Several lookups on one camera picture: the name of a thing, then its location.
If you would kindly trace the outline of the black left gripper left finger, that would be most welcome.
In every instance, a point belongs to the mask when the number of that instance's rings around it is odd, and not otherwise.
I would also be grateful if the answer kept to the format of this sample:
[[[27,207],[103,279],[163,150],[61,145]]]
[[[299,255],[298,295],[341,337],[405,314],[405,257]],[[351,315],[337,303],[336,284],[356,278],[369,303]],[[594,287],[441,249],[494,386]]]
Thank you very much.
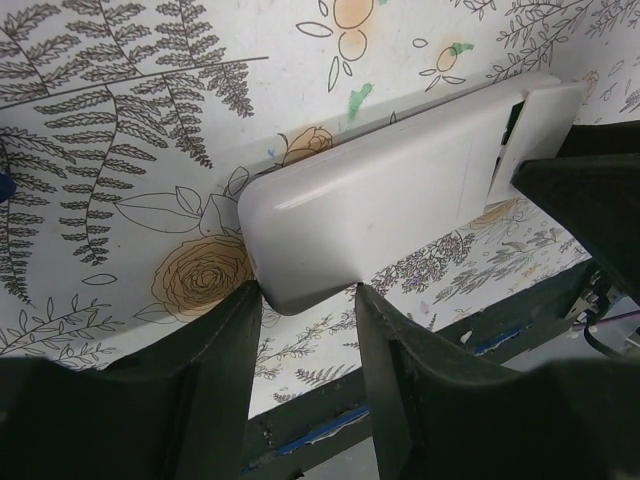
[[[5,479],[236,479],[261,328],[246,282],[103,370],[1,363]]]

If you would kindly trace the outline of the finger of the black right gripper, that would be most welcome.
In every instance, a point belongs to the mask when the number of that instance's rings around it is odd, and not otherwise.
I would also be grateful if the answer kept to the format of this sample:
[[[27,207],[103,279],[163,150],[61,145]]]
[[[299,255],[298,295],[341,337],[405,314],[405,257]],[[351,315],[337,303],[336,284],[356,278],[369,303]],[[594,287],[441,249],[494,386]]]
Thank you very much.
[[[639,122],[576,125],[556,157],[524,161],[511,184],[639,301]]]

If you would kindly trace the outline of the white remote with display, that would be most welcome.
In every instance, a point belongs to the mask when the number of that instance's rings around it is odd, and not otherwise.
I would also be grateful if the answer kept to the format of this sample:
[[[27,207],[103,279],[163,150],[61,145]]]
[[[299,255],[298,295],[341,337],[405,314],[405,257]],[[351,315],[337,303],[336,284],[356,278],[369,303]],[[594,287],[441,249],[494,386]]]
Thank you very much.
[[[512,109],[557,84],[520,75],[253,180],[238,214],[268,304],[304,312],[480,216]]]

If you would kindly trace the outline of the white battery cover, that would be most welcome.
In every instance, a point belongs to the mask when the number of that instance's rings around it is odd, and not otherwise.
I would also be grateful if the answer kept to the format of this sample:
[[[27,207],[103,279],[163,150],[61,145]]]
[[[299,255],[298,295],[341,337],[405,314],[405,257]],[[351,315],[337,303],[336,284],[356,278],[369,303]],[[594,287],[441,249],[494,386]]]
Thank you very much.
[[[523,105],[500,151],[487,204],[518,195],[512,178],[528,160],[555,158],[577,117],[586,94],[582,81],[527,87]]]

